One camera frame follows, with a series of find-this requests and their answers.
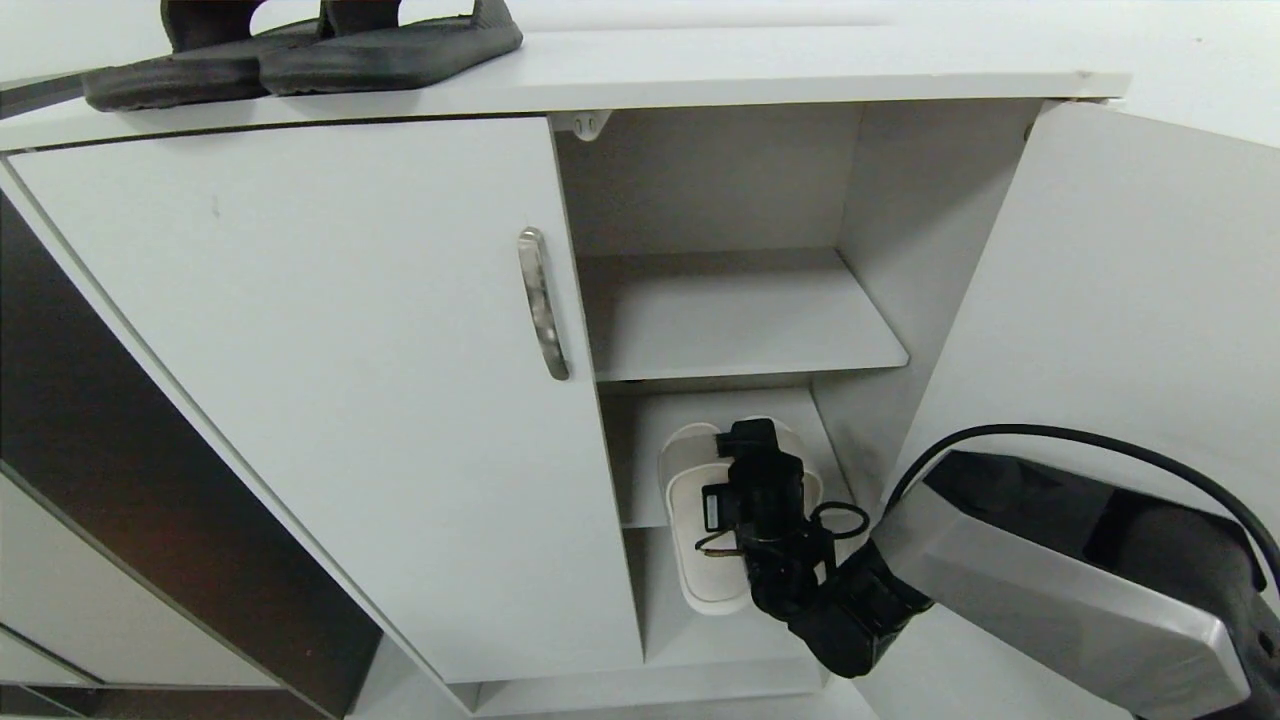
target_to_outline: cabinet side panel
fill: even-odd
[[[813,393],[855,496],[876,505],[1014,176],[1039,100],[869,104],[840,251],[911,360]]]

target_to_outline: wire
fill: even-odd
[[[859,520],[858,527],[854,528],[854,529],[851,529],[851,530],[845,530],[842,533],[837,533],[835,530],[828,530],[827,527],[823,525],[823,523],[822,523],[822,514],[826,512],[826,511],[828,511],[828,510],[844,510],[846,512],[852,512],[854,515],[858,515],[858,520]],[[827,533],[829,533],[831,534],[831,539],[855,538],[855,537],[865,533],[867,528],[872,527],[872,518],[870,518],[870,515],[867,514],[865,510],[863,510],[861,507],[859,507],[859,506],[856,506],[856,505],[854,505],[851,502],[840,502],[840,501],[835,501],[835,500],[831,501],[831,502],[823,502],[818,507],[814,507],[813,512],[809,515],[809,521],[813,523],[813,524],[815,524],[815,525],[818,525],[819,528],[822,528]]]
[[[897,486],[893,487],[892,495],[888,497],[888,503],[884,506],[884,514],[887,515],[906,491],[910,489],[915,480],[915,477],[920,474],[925,465],[929,464],[938,454],[943,450],[970,438],[982,436],[1036,436],[1036,437],[1048,437],[1056,439],[1065,439],[1071,442],[1078,442],[1082,445],[1092,445],[1094,447],[1101,447],[1103,450],[1110,450],[1112,452],[1119,452],[1120,455],[1128,455],[1135,460],[1142,460],[1149,465],[1155,465],[1166,473],[1178,475],[1179,478],[1187,480],[1188,483],[1199,488],[1204,495],[1212,497],[1222,507],[1228,510],[1231,515],[1239,520],[1244,530],[1258,543],[1258,551],[1262,553],[1262,560],[1266,562],[1267,569],[1271,570],[1271,577],[1277,584],[1277,591],[1280,591],[1280,548],[1276,547],[1276,541],[1267,532],[1266,525],[1262,520],[1253,514],[1252,510],[1240,498],[1231,495],[1225,487],[1220,486],[1216,480],[1189,468],[1172,457],[1161,455],[1155,450],[1147,450],[1146,447],[1133,445],[1130,442],[1124,442],[1121,439],[1115,439],[1107,436],[1100,436],[1097,433],[1091,433],[1085,430],[1073,430],[1070,428],[1057,428],[1053,425],[1034,425],[1023,423],[1006,423],[996,425],[978,425],[974,428],[968,428],[951,433],[950,436],[933,443],[928,450],[925,450],[911,466],[906,469],[902,478],[897,480]]]

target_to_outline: metal handle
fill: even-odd
[[[520,251],[520,275],[525,279],[525,295],[529,296],[529,315],[534,319],[534,333],[543,350],[547,370],[557,380],[567,380],[568,364],[564,363],[564,351],[559,346],[556,313],[552,311],[552,299],[547,292],[541,231],[525,228],[516,241],[516,249]]]

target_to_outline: cabinet door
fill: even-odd
[[[0,685],[83,685],[90,680],[0,628]]]
[[[545,119],[12,161],[165,370],[447,680],[640,661]],[[564,380],[530,319],[530,225]]]
[[[278,687],[134,582],[3,473],[0,624],[108,683]],[[12,648],[3,650],[0,678]],[[17,650],[12,652],[17,661]]]
[[[1276,532],[1277,369],[1280,150],[1097,105],[1053,106],[1030,135],[897,473],[965,427],[1060,424],[1188,462]],[[1064,445],[991,441],[992,450],[1212,507],[1169,475]],[[1267,597],[1274,602],[1274,591]],[[904,716],[1126,716],[1068,692],[995,641],[952,643],[941,656],[927,644],[890,655],[908,666],[918,647],[933,667],[947,665],[943,673],[868,678],[941,683],[879,688]],[[940,694],[970,705],[919,705]]]

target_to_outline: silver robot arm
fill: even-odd
[[[1240,521],[1019,457],[943,455],[961,439],[1006,433],[1144,460]],[[913,465],[868,542],[837,566],[837,536],[820,511],[805,519],[796,510],[799,474],[786,461],[796,459],[767,442],[771,434],[746,423],[726,433],[730,483],[704,495],[736,519],[756,606],[832,673],[870,673],[911,618],[938,603],[1143,720],[1280,719],[1280,619],[1262,598],[1266,575],[1249,538],[1272,575],[1280,553],[1207,477],[1079,430],[972,428]]]
[[[951,452],[870,546],[906,585],[1139,717],[1280,719],[1280,621],[1234,523]]]

